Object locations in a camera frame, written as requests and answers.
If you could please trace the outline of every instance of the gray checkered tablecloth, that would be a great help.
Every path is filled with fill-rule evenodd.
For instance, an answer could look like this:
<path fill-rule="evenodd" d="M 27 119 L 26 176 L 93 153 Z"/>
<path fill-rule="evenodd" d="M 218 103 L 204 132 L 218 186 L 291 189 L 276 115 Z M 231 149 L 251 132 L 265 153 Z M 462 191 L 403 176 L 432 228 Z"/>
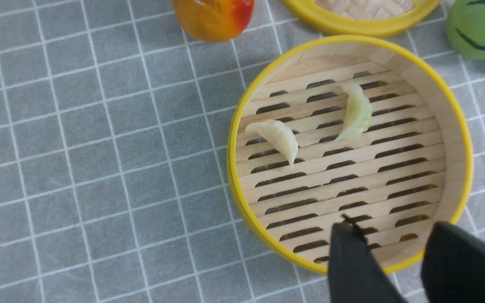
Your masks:
<path fill-rule="evenodd" d="M 485 61 L 450 49 L 449 7 L 389 40 L 462 105 L 476 158 L 460 226 L 485 240 Z M 0 0 L 0 303 L 327 303 L 323 276 L 248 230 L 224 164 L 247 85 L 319 37 L 279 0 L 221 44 L 186 36 L 171 0 Z M 412 303 L 419 270 L 390 276 Z"/>

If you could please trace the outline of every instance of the toy mango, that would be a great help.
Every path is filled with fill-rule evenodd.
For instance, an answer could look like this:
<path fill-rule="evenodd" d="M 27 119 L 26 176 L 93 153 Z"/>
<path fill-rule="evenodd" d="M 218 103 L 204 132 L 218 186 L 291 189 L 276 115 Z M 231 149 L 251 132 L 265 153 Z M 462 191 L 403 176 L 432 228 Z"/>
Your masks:
<path fill-rule="evenodd" d="M 254 0 L 173 0 L 175 16 L 197 40 L 224 42 L 246 29 Z"/>

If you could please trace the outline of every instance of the dumpling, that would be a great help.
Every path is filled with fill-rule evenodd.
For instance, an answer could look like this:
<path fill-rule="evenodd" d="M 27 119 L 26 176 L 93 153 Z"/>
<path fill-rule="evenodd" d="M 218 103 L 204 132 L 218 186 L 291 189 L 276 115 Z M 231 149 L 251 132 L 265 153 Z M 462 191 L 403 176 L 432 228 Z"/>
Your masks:
<path fill-rule="evenodd" d="M 266 120 L 264 122 L 250 123 L 245 132 L 258 133 L 267 140 L 274 148 L 283 154 L 289 166 L 293 167 L 298 152 L 298 143 L 293 131 L 281 121 Z"/>
<path fill-rule="evenodd" d="M 339 133 L 335 141 L 348 140 L 360 136 L 370 127 L 372 118 L 372 105 L 370 100 L 364 95 L 360 85 L 350 83 L 343 87 L 347 99 L 346 113 L 342 132 Z"/>

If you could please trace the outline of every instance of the bamboo steamer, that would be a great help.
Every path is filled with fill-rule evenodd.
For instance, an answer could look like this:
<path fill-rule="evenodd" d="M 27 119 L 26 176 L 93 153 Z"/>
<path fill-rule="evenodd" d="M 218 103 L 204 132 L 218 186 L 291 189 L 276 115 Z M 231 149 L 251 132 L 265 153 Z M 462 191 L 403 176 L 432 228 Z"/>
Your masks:
<path fill-rule="evenodd" d="M 282 0 L 299 19 L 328 35 L 394 36 L 422 21 L 441 0 Z"/>
<path fill-rule="evenodd" d="M 373 117 L 359 138 L 333 142 L 354 82 Z M 285 122 L 299 144 L 293 169 L 249 123 Z M 329 238 L 343 213 L 364 228 L 387 273 L 422 257 L 435 221 L 456 223 L 473 177 L 468 126 L 451 90 L 395 44 L 334 36 L 290 50 L 252 82 L 229 131 L 235 204 L 272 249 L 325 274 Z"/>

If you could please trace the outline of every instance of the green toy fruit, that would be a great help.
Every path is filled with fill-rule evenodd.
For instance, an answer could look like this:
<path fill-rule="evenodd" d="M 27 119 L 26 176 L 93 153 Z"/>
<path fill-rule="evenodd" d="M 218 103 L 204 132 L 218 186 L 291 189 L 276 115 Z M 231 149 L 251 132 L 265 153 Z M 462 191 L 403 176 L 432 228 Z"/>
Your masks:
<path fill-rule="evenodd" d="M 464 57 L 485 59 L 485 0 L 456 0 L 447 20 L 448 41 Z"/>

